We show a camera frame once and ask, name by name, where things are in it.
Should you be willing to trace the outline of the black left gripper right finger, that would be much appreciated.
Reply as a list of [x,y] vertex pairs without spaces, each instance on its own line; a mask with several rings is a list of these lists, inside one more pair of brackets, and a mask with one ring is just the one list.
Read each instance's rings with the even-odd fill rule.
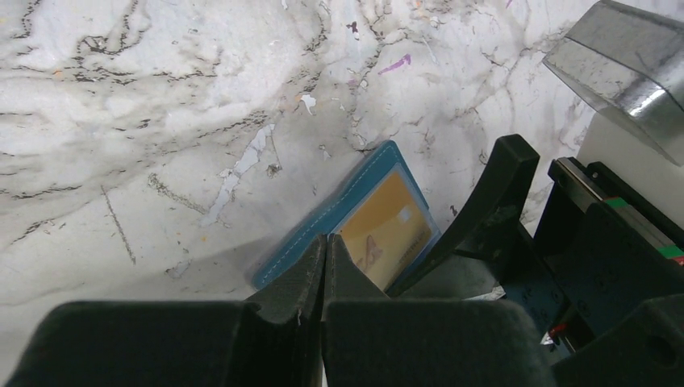
[[330,386],[553,386],[536,328],[513,302],[389,298],[330,235],[323,363]]

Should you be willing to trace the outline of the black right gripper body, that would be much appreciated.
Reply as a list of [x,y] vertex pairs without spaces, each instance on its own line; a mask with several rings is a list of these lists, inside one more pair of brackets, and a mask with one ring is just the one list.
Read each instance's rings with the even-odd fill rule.
[[600,162],[554,160],[534,235],[503,279],[559,386],[683,383],[683,231]]

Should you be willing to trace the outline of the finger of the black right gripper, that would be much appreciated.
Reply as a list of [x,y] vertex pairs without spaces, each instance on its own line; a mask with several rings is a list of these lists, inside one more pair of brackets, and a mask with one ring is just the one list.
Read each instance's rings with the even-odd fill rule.
[[442,269],[452,258],[478,260],[502,270],[509,260],[520,216],[540,155],[518,134],[496,139],[473,192],[426,257],[387,293],[396,298]]

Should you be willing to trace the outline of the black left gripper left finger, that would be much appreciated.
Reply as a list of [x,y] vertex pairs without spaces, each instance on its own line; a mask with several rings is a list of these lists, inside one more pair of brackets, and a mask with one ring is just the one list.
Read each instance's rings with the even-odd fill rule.
[[69,302],[36,328],[10,386],[318,386],[327,239],[241,301]]

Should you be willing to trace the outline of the gold card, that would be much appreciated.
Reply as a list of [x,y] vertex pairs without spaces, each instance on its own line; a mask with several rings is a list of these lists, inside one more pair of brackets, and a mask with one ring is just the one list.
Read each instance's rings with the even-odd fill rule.
[[436,226],[407,174],[395,167],[335,229],[352,262],[378,288],[389,289],[419,259]]

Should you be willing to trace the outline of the blue leather card holder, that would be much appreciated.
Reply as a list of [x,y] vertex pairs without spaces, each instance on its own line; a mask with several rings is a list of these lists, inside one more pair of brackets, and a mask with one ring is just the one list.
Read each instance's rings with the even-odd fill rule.
[[256,270],[262,289],[293,266],[318,235],[340,235],[352,262],[388,290],[421,263],[440,238],[428,203],[398,145],[380,143]]

